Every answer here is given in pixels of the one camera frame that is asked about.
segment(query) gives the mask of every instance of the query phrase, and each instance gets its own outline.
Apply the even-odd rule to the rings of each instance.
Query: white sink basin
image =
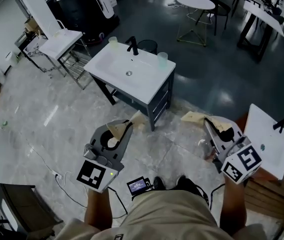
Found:
[[[166,67],[159,67],[157,56],[138,50],[138,55],[127,51],[128,46],[110,44],[104,47],[84,69],[107,84],[111,84],[133,97],[148,104],[164,81],[175,68],[167,61]]]
[[[110,76],[117,78],[125,85],[139,87],[147,78],[151,78],[152,82],[156,82],[156,72],[158,68],[150,64],[150,61],[141,61],[141,55],[134,56],[133,53],[125,51],[127,54],[107,52],[104,58],[101,58],[96,63],[96,68],[100,71],[105,71]]]

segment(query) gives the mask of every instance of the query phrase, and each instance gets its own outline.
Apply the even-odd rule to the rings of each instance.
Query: marble floor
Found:
[[[174,98],[172,107],[163,113],[154,132],[148,125],[134,130],[122,160],[125,168],[111,184],[128,209],[131,195],[126,183],[141,176],[153,180],[159,175],[171,188],[177,177],[185,174],[208,195],[223,183],[223,177],[213,164],[203,160],[205,145],[198,142],[205,139],[204,131],[180,120],[189,110],[200,111]],[[56,112],[48,120],[52,111]],[[58,187],[40,156],[61,175],[72,172],[97,127],[113,120],[130,119],[135,112],[122,101],[112,106],[93,81],[81,90],[69,76],[63,77],[56,70],[42,73],[22,58],[17,67],[9,70],[0,94],[0,125],[8,122],[3,131],[7,132],[17,157],[16,164],[3,173],[2,182],[36,185],[37,191],[65,223],[71,218],[82,220],[85,209]],[[84,187],[73,184],[71,176],[66,175],[64,189],[86,205]],[[112,192],[110,199],[113,216],[123,215],[123,207]],[[223,188],[214,194],[212,213],[217,222],[222,200]],[[122,220],[115,219],[113,226],[119,226]],[[269,238],[279,226],[276,219],[248,211],[248,224],[257,222],[264,225]]]

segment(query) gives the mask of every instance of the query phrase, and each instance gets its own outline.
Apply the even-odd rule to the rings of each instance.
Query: khaki shirt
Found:
[[[120,227],[100,231],[73,219],[56,240],[266,240],[261,224],[233,238],[220,229],[203,198],[184,190],[149,191],[137,196]]]

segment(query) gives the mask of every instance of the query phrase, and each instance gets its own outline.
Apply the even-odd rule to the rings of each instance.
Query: faucet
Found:
[[[131,42],[130,47],[127,49],[128,52],[131,51],[131,49],[133,48],[133,54],[136,56],[138,55],[138,51],[137,51],[137,44],[136,44],[136,39],[134,36],[131,36],[129,38],[129,40],[127,40],[125,43],[128,44],[129,42]]]

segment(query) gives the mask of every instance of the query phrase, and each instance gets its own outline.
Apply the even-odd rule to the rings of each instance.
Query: electrical outlet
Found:
[[[61,174],[59,174],[59,173],[57,173],[56,171],[54,171],[54,170],[52,170],[52,174],[54,175],[54,177],[55,177],[55,175],[57,175],[57,179],[58,180],[61,180],[61,179],[63,179],[63,176],[61,175]]]

